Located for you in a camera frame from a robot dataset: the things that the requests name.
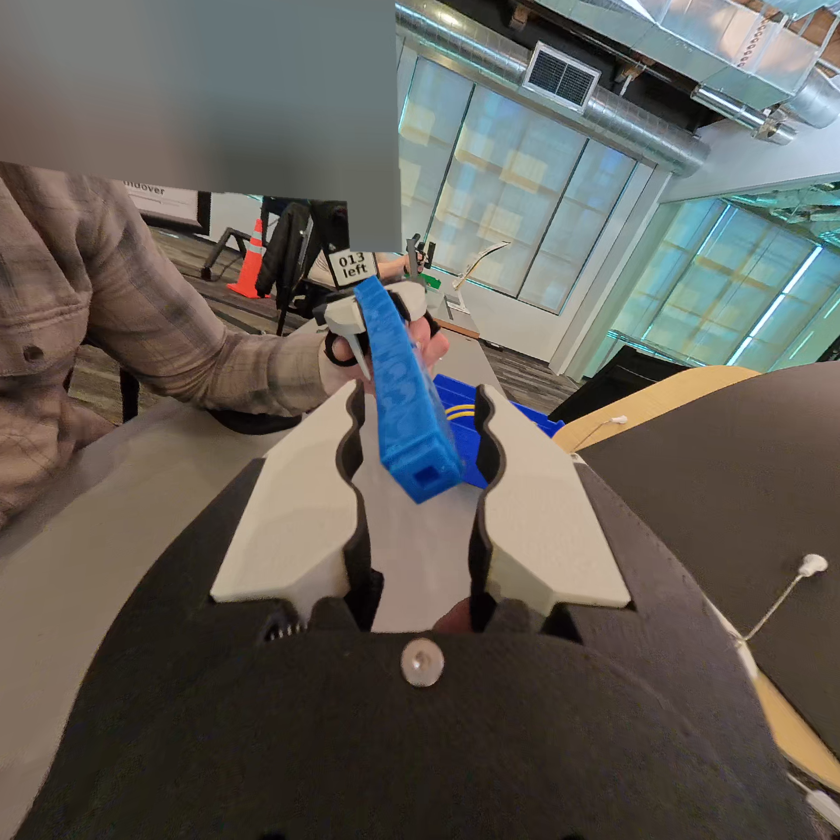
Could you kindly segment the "person's left hand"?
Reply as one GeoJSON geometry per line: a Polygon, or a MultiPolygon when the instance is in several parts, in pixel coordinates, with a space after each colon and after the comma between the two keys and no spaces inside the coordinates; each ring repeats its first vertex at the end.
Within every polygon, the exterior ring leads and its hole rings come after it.
{"type": "MultiPolygon", "coordinates": [[[[436,366],[449,351],[447,334],[442,329],[438,329],[435,334],[432,334],[430,321],[426,318],[405,322],[403,326],[415,350],[419,353],[419,358],[425,364],[429,376],[434,377],[436,366]]],[[[327,355],[326,345],[326,342],[323,342],[319,354],[319,372],[322,388],[326,395],[332,396],[347,384],[347,382],[353,381],[361,381],[365,392],[374,395],[375,383],[373,379],[364,377],[364,373],[357,363],[347,340],[342,337],[336,338],[332,344],[332,353],[335,360],[340,362],[349,361],[352,363],[350,365],[333,363],[327,355]]]]}

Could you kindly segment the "black mesh chair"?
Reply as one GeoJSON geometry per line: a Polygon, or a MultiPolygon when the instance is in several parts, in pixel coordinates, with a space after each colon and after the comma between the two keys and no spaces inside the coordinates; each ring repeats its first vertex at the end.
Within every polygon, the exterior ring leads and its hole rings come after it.
{"type": "Polygon", "coordinates": [[[624,345],[559,404],[548,419],[553,423],[569,424],[688,369],[689,365],[624,345]]]}

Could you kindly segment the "orange traffic cone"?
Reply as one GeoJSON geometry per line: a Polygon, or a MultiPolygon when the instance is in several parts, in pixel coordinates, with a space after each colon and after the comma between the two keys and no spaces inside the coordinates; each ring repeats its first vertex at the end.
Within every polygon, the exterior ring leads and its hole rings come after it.
{"type": "Polygon", "coordinates": [[[264,225],[261,218],[255,221],[255,228],[246,246],[243,265],[235,283],[227,284],[227,289],[243,298],[258,299],[257,280],[262,267],[266,248],[263,242],[264,225]]]}

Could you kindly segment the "framed tag poster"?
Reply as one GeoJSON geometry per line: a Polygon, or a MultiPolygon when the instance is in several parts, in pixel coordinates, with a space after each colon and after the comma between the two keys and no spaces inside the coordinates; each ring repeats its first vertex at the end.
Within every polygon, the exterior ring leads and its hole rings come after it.
{"type": "Polygon", "coordinates": [[[173,233],[209,236],[212,194],[147,182],[122,182],[150,227],[173,233]]]}

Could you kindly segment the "silver ceiling duct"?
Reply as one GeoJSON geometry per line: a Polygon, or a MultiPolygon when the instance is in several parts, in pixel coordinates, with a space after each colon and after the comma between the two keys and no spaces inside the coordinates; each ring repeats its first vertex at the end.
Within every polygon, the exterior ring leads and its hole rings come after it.
{"type": "Polygon", "coordinates": [[[722,123],[770,147],[838,120],[838,2],[395,2],[405,46],[677,176],[722,123]],[[521,88],[542,41],[602,75],[582,114],[521,88]]]}

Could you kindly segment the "person's left forearm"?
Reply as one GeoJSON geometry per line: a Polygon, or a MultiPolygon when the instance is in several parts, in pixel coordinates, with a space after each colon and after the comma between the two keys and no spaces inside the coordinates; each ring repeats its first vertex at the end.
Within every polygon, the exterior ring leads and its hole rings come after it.
{"type": "Polygon", "coordinates": [[[228,330],[121,182],[2,163],[1,297],[2,376],[64,369],[90,338],[183,403],[290,417],[329,398],[322,337],[228,330]]]}

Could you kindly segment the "blue plastic bin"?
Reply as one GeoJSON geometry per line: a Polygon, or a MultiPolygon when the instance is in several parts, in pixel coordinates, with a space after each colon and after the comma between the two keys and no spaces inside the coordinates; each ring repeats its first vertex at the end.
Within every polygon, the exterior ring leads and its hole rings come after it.
{"type": "Polygon", "coordinates": [[[507,401],[491,386],[473,386],[438,374],[434,378],[440,402],[449,421],[458,455],[464,464],[463,481],[484,489],[481,471],[486,464],[484,441],[493,438],[503,459],[512,460],[532,452],[539,436],[552,438],[564,426],[545,414],[507,401]]]}

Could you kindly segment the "black backdrop board stand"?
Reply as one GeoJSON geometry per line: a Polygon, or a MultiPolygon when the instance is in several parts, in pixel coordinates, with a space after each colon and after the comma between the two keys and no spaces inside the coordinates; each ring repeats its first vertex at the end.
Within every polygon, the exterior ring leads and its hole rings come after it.
{"type": "Polygon", "coordinates": [[[839,373],[703,367],[563,426],[746,640],[786,757],[838,792],[839,373]]]}

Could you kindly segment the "ceiling air vent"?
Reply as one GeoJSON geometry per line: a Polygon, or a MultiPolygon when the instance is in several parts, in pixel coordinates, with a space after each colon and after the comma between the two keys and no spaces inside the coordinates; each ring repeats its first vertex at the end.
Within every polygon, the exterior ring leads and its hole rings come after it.
{"type": "Polygon", "coordinates": [[[582,114],[601,75],[598,69],[539,41],[531,53],[520,86],[565,109],[582,114]]]}

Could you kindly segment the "long blue rectangular bar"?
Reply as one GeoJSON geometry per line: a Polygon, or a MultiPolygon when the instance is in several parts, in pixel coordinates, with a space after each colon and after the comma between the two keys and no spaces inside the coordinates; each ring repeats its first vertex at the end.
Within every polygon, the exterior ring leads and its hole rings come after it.
{"type": "Polygon", "coordinates": [[[415,503],[455,487],[465,468],[425,364],[372,371],[382,465],[415,503]]]}

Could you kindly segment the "black office chair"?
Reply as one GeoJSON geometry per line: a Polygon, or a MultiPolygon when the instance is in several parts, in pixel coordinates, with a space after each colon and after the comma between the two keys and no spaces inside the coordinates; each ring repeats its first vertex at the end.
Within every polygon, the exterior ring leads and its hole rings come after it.
{"type": "Polygon", "coordinates": [[[316,217],[312,218],[306,199],[265,196],[262,202],[260,221],[267,222],[271,214],[278,219],[272,233],[262,238],[265,253],[255,288],[259,298],[276,294],[277,336],[282,335],[289,312],[311,319],[336,289],[328,266],[321,266],[324,280],[316,271],[318,259],[324,257],[319,221],[337,223],[346,233],[347,204],[316,201],[316,206],[316,217]]]}

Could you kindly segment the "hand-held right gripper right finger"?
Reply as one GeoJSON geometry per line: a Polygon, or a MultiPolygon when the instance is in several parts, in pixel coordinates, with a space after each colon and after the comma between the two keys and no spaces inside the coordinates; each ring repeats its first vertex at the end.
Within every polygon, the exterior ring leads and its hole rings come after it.
{"type": "Polygon", "coordinates": [[[632,596],[573,457],[542,436],[512,460],[491,438],[484,455],[487,487],[468,551],[472,610],[504,600],[534,612],[558,604],[628,607],[632,596]]]}

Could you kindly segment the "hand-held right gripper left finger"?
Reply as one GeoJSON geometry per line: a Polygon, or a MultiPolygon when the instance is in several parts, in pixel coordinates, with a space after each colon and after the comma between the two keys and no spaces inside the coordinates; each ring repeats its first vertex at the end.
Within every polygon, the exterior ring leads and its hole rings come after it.
{"type": "Polygon", "coordinates": [[[364,500],[364,387],[351,382],[263,458],[211,588],[216,603],[280,599],[310,617],[324,597],[375,613],[375,573],[364,500]]]}

